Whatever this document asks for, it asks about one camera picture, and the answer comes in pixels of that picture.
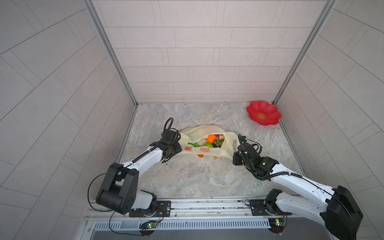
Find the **translucent yellowish plastic bag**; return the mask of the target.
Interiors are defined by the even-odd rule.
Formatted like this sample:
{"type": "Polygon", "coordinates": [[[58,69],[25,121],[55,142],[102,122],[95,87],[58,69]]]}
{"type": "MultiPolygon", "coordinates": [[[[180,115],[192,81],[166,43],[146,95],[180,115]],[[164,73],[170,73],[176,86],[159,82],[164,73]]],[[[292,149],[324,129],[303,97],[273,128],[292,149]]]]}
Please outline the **translucent yellowish plastic bag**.
{"type": "Polygon", "coordinates": [[[212,156],[214,159],[218,157],[232,159],[240,145],[235,133],[214,125],[184,129],[181,131],[179,144],[182,147],[181,155],[195,154],[201,158],[212,156]]]}

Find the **green toy apple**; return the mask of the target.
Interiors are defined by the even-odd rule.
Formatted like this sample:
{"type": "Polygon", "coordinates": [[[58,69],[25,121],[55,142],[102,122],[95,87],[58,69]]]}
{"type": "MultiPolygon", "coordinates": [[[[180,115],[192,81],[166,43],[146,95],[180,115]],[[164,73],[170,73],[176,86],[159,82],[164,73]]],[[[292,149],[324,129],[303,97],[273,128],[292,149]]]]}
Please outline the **green toy apple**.
{"type": "Polygon", "coordinates": [[[213,144],[211,144],[211,143],[205,143],[204,146],[208,147],[208,148],[213,148],[214,147],[213,144]]]}

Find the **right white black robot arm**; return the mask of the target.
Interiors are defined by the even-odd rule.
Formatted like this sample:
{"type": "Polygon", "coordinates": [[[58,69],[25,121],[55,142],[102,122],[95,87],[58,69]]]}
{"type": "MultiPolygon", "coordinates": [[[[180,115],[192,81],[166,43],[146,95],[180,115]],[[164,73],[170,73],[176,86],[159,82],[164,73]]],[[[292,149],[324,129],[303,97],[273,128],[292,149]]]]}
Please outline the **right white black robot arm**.
{"type": "Polygon", "coordinates": [[[292,213],[324,226],[339,240],[355,240],[364,215],[352,193],[343,186],[336,188],[306,178],[277,160],[261,157],[262,146],[238,135],[238,150],[233,164],[245,168],[259,181],[272,181],[298,197],[273,189],[265,198],[267,213],[292,213]]]}

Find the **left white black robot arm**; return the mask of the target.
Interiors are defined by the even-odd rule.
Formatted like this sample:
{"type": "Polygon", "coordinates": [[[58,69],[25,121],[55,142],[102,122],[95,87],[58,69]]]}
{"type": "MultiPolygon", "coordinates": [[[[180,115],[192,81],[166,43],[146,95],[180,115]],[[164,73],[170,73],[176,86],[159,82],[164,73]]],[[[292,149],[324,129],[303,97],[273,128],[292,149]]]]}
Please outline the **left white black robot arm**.
{"type": "Polygon", "coordinates": [[[109,212],[125,215],[136,211],[145,216],[153,216],[158,211],[157,196],[148,191],[139,191],[139,178],[157,163],[166,163],[182,151],[179,140],[181,134],[172,127],[169,118],[158,142],[153,142],[139,156],[123,164],[113,163],[103,176],[97,193],[96,203],[108,208],[109,212]]]}

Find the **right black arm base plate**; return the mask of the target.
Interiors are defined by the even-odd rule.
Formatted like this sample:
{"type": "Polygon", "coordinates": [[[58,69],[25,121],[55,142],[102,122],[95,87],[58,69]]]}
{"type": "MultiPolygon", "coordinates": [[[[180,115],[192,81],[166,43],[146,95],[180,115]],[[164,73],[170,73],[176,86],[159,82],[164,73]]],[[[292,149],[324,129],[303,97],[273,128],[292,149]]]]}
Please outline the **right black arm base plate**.
{"type": "Polygon", "coordinates": [[[267,205],[265,200],[247,200],[246,205],[250,207],[252,216],[274,216],[278,212],[273,205],[267,205]]]}

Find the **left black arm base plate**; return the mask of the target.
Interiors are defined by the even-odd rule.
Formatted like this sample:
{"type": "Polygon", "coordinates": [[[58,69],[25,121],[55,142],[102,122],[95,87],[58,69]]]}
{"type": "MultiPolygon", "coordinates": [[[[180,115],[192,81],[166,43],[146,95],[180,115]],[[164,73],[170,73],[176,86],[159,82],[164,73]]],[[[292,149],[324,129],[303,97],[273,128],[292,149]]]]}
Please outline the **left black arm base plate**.
{"type": "Polygon", "coordinates": [[[130,218],[163,218],[169,217],[171,201],[157,201],[151,204],[148,209],[132,209],[129,211],[130,218]]]}

